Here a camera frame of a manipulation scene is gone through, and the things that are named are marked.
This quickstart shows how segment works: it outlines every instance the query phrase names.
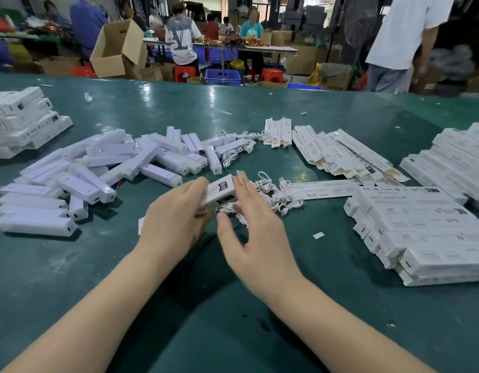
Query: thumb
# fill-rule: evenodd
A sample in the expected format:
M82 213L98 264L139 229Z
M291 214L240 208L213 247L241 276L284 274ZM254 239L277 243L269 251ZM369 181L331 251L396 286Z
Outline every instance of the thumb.
M229 217L222 212L217 214L217 235L227 263L231 265L231 261L240 259L243 245L236 237Z

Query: blue jeans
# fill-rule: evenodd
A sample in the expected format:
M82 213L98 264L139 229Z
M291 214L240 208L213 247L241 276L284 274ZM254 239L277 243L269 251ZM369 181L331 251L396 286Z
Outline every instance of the blue jeans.
M366 91L396 93L408 69L388 69L369 64Z

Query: person in teal shirt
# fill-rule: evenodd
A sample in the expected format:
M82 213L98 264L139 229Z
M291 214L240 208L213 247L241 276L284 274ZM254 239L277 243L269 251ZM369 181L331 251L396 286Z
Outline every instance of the person in teal shirt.
M264 31L264 28L257 21L258 11L256 7L252 6L248 12L248 21L241 26L239 36L260 39L260 34ZM255 69L256 74L262 73L264 68L264 57L261 52L239 51L238 58L244 62L245 74L248 74L248 71L250 70L248 67L248 60L251 60L251 66Z

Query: black pants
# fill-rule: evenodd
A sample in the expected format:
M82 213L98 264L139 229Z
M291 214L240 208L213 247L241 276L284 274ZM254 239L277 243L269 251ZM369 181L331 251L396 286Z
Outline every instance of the black pants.
M238 59L244 62L244 74L247 75L250 70L248 67L248 59L251 60L251 66L256 74L261 74L264 68L264 56L261 52L239 51Z
M198 58L196 58L194 61L190 62L189 64L186 64L186 65L176 64L176 66L178 66L178 67L195 67L196 77L198 77L200 75L200 68L198 66Z

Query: forearm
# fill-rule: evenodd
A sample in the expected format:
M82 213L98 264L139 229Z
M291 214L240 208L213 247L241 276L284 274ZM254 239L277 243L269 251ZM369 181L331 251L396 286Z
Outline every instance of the forearm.
M268 305L332 373L434 372L304 277Z
M135 249L4 372L105 372L166 274Z
M422 33L422 54L421 54L421 66L426 67L429 63L429 57L431 51L436 43L438 37L438 27L424 30Z

